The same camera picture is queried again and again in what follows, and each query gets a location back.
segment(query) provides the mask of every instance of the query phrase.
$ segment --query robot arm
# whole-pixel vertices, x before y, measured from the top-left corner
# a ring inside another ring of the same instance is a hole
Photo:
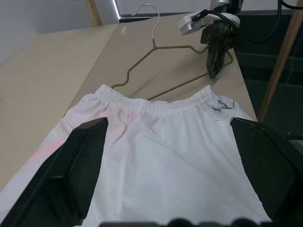
[[[243,0],[212,0],[210,10],[186,15],[178,22],[182,35],[202,31],[200,43],[209,45],[207,70],[210,78],[216,78],[223,67],[227,50],[232,48],[234,34],[238,31]]]

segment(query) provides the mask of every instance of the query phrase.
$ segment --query black cable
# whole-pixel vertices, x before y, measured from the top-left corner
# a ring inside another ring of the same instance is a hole
[[[237,26],[235,26],[235,24],[231,20],[229,20],[226,16],[224,16],[222,13],[219,13],[219,12],[213,11],[213,10],[206,10],[205,12],[207,14],[213,14],[215,16],[218,16],[219,18],[221,18],[222,20],[227,22],[235,30],[235,32],[238,31]]]
[[[277,20],[276,20],[276,26],[275,28],[264,38],[260,39],[260,40],[254,40],[251,39],[249,37],[247,37],[244,34],[241,34],[246,40],[248,40],[249,42],[253,43],[253,44],[260,44],[265,42],[266,40],[268,40],[276,31],[276,28],[279,25],[280,22],[280,18],[281,18],[281,11],[282,11],[282,4],[281,4],[281,0],[278,0],[278,9],[277,9]],[[224,16],[222,13],[219,13],[217,11],[213,11],[213,10],[203,10],[200,13],[198,13],[196,16],[192,17],[192,21],[197,21],[203,17],[205,17],[207,14],[213,14],[216,15],[218,17],[220,17],[222,20],[224,20],[225,22],[227,22],[233,29],[235,32],[238,31],[238,28],[235,26],[235,24],[233,22],[231,22],[226,16]]]
[[[281,5],[281,1],[282,0],[278,0],[278,9],[277,9],[277,19],[276,19],[276,25],[275,25],[275,28],[267,35],[265,36],[264,38],[262,39],[259,39],[259,40],[254,40],[254,39],[251,39],[249,37],[247,37],[246,35],[244,34],[241,34],[247,41],[253,43],[253,44],[260,44],[260,43],[263,43],[265,41],[267,41],[276,31],[276,28],[278,27],[279,25],[279,22],[280,22],[280,18],[281,18],[281,11],[282,11],[282,5]]]
[[[289,8],[289,9],[303,9],[302,6],[291,6],[291,5],[288,5],[287,3],[285,3],[283,0],[281,0],[281,4],[283,6],[285,6],[286,8]]]

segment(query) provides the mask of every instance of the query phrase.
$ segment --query wire hanger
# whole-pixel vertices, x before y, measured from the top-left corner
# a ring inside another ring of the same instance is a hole
[[[136,62],[128,71],[127,71],[127,75],[126,75],[127,77],[126,77],[126,81],[125,81],[124,83],[122,83],[122,84],[115,84],[115,85],[112,86],[112,88],[125,86],[125,85],[128,83],[128,81],[129,81],[129,74],[130,74],[130,72],[131,72],[136,66],[138,66],[145,58],[147,58],[152,52],[154,52],[154,51],[156,51],[156,50],[190,48],[193,52],[199,53],[199,54],[200,54],[200,53],[204,53],[204,52],[208,49],[208,46],[205,47],[205,48],[204,48],[203,50],[201,50],[201,51],[196,50],[194,47],[192,47],[192,46],[190,46],[190,45],[184,45],[184,46],[156,46],[153,32],[154,32],[154,30],[156,29],[156,27],[158,26],[158,24],[159,24],[159,22],[160,22],[160,13],[159,13],[158,9],[157,9],[156,7],[154,7],[153,5],[151,5],[151,4],[143,4],[143,5],[141,5],[141,6],[138,7],[138,9],[136,10],[136,12],[135,12],[134,14],[132,14],[132,16],[136,15],[137,12],[138,12],[138,10],[139,10],[141,7],[143,7],[143,6],[151,6],[151,7],[153,7],[153,8],[157,11],[157,13],[158,13],[158,21],[157,21],[155,27],[153,28],[153,30],[152,30],[152,32],[151,32],[151,35],[152,35],[152,49],[151,49],[150,51],[148,51],[146,55],[144,55],[139,61],[137,61],[137,62]],[[224,64],[223,67],[225,67],[225,66],[230,65],[230,64],[233,63],[233,57],[232,57],[232,55],[231,55],[228,51],[227,51],[226,53],[228,54],[228,56],[230,57],[231,60],[230,60],[228,63]],[[180,84],[180,85],[178,85],[178,86],[172,87],[171,89],[168,89],[168,90],[163,91],[163,92],[161,92],[161,93],[159,93],[159,94],[157,94],[157,95],[155,95],[155,96],[153,96],[153,97],[150,97],[150,98],[147,99],[147,100],[149,100],[149,101],[150,101],[150,100],[153,100],[153,99],[155,99],[155,98],[157,98],[157,97],[159,97],[159,96],[161,96],[161,95],[163,95],[163,94],[166,94],[166,93],[168,93],[168,92],[170,92],[170,91],[172,91],[172,90],[175,90],[175,89],[177,89],[177,88],[179,88],[179,87],[182,87],[183,85],[186,85],[186,84],[188,84],[188,83],[191,83],[191,82],[193,82],[193,81],[195,81],[195,80],[197,80],[197,79],[200,79],[200,78],[202,78],[202,77],[204,77],[204,76],[206,76],[206,75],[208,75],[208,74],[209,74],[209,72],[206,72],[206,73],[204,73],[204,74],[202,74],[202,75],[200,75],[200,76],[198,76],[198,77],[195,77],[195,78],[193,78],[193,79],[190,79],[190,80],[187,81],[187,82],[184,82],[184,83],[182,83],[182,84]]]

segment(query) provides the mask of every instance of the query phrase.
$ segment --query pink stain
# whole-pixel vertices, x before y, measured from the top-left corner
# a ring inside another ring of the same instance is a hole
[[[40,159],[42,157],[49,157],[52,153],[54,153],[65,141],[63,140],[56,140],[51,144],[45,145],[41,147],[32,157],[31,159]]]

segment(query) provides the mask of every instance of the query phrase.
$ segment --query wooden frame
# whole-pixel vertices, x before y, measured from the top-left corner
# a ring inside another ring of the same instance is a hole
[[[100,18],[100,15],[98,13],[95,0],[85,0],[87,7],[89,8],[89,13],[91,15],[91,18],[93,20],[94,26],[101,26],[102,21]]]
[[[297,6],[303,6],[303,0],[298,0]],[[281,77],[282,71],[284,69],[285,63],[288,59],[288,55],[292,49],[294,40],[299,31],[300,25],[303,20],[303,10],[294,10],[294,14],[289,23],[284,41],[282,43],[280,53],[278,55],[272,76],[270,78],[266,93],[264,95],[260,111],[258,113],[258,121],[263,122],[267,110],[269,108],[270,102],[275,93],[276,87],[278,85],[279,79]]]

